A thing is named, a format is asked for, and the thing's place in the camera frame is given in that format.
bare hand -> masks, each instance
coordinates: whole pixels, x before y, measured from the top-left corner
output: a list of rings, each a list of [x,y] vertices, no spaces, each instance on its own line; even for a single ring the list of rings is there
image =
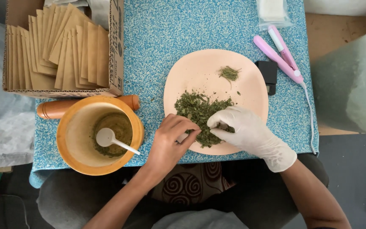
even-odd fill
[[[186,130],[194,131],[181,143],[176,142]],[[145,169],[157,185],[175,167],[200,132],[200,127],[190,119],[169,114],[156,130],[148,160],[141,169]]]

person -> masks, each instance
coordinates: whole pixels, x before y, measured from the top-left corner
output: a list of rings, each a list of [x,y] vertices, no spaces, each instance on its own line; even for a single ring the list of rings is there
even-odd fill
[[[216,128],[218,123],[235,133]],[[262,159],[237,161],[240,179],[228,190],[189,206],[146,196],[201,132],[186,117],[170,114],[155,132],[146,163],[126,185],[119,185],[119,171],[99,177],[57,171],[40,189],[42,217],[56,229],[273,229],[300,212],[309,229],[351,228],[313,154],[297,155],[255,113],[238,106],[216,112],[207,125],[217,137]],[[186,130],[192,131],[178,143]]]

white latex glove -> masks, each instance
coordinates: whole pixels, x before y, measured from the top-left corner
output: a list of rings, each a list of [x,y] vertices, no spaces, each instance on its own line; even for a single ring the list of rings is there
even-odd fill
[[[235,129],[229,133],[216,128],[226,123]],[[296,161],[297,155],[286,143],[276,137],[254,112],[230,106],[212,115],[207,121],[210,132],[222,140],[265,160],[272,172],[282,172]]]

white plastic spoon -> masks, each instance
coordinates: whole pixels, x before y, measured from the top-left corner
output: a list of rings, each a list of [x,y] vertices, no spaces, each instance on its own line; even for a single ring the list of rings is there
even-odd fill
[[[112,131],[110,128],[100,129],[100,131],[97,133],[96,140],[97,140],[97,143],[102,147],[107,147],[107,146],[110,146],[112,144],[117,144],[117,145],[121,146],[124,149],[127,149],[129,151],[132,151],[132,152],[140,155],[138,150],[130,147],[129,145],[127,145],[123,142],[118,141],[115,138],[114,131]]]

table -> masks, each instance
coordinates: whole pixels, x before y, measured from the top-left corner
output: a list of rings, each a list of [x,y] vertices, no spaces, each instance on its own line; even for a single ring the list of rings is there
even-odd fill
[[[300,68],[313,102],[303,0],[287,0],[287,5],[294,26],[279,31]],[[226,49],[253,62],[268,60],[253,44],[255,35],[261,35],[274,47],[268,33],[259,31],[256,0],[125,0],[124,22],[124,92],[139,95],[143,103],[136,114],[145,126],[141,155],[134,155],[126,166],[140,166],[146,161],[155,130],[164,117],[166,77],[179,58],[202,49]],[[276,90],[276,95],[269,96],[267,126],[297,153],[311,152],[309,108],[302,87],[278,70]],[[46,101],[37,99],[37,105]],[[318,151],[316,112],[313,112],[313,146]],[[36,188],[53,169],[68,168],[56,146],[58,122],[36,116],[35,156],[29,178]],[[246,152],[210,156],[188,151],[179,163],[253,158],[256,157]]]

